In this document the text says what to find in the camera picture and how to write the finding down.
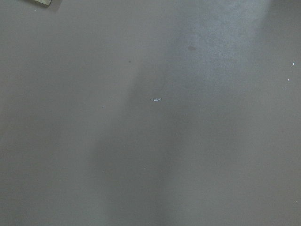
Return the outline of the wooden cutting board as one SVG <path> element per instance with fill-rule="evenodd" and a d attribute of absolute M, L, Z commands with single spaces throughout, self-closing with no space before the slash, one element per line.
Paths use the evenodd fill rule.
<path fill-rule="evenodd" d="M 30 0 L 30 2 L 42 4 L 48 7 L 51 4 L 52 0 Z"/>

